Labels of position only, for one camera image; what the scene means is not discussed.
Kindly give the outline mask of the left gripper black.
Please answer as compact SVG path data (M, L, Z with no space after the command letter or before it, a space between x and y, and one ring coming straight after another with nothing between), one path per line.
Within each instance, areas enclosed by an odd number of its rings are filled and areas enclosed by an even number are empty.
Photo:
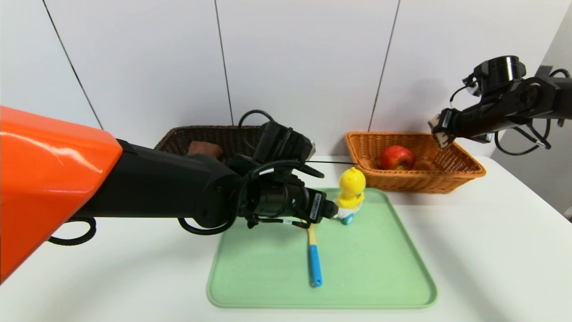
M331 219L338 214L337 204L331 200L325 200L322 191L297 185L286 185L286 191L286 217L298 218L307 223L319 223L321 216Z

